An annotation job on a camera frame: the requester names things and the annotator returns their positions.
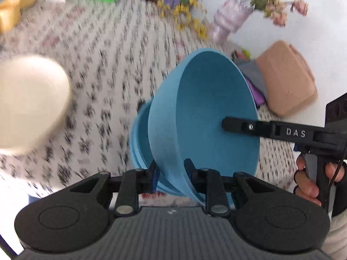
blue object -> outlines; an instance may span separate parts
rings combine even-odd
[[[154,96],[148,118],[151,153],[165,178],[181,193],[204,203],[183,166],[221,175],[236,171],[254,175],[260,138],[226,132],[226,116],[257,120],[256,106],[240,70],[213,49],[191,53],[164,80]]]
[[[130,157],[135,168],[148,169],[153,156],[148,141],[148,115],[152,99],[144,103],[133,122],[130,137]],[[160,174],[157,189],[163,193],[182,196],[163,174]]]

pink vase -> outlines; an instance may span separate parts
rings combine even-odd
[[[235,33],[251,15],[253,10],[238,0],[226,0],[215,13],[210,24],[209,38],[223,43],[230,33]]]

black cable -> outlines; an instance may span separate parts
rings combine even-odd
[[[14,259],[18,254],[8,245],[8,243],[0,235],[0,248],[6,253],[10,259]]]
[[[329,183],[329,187],[328,187],[328,190],[327,190],[327,202],[326,202],[326,211],[327,211],[327,213],[329,212],[330,190],[331,190],[332,185],[334,184],[334,181],[335,181],[335,179],[337,177],[337,174],[339,174],[339,171],[340,171],[340,169],[342,167],[342,164],[344,163],[344,159],[346,158],[346,156],[347,156],[347,142],[345,144],[344,156],[340,159],[339,164],[338,164],[338,166],[337,166],[337,168],[335,170],[335,173],[334,173],[333,177],[331,178],[331,181]]]

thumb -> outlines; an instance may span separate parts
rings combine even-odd
[[[334,176],[336,168],[337,168],[337,164],[333,164],[331,162],[326,165],[326,175],[329,179],[332,179],[332,177]],[[339,173],[336,176],[335,182],[341,181],[344,175],[345,175],[345,168],[342,165]]]

beige plate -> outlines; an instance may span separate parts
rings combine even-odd
[[[27,154],[65,118],[71,84],[55,61],[37,55],[0,63],[0,153]]]

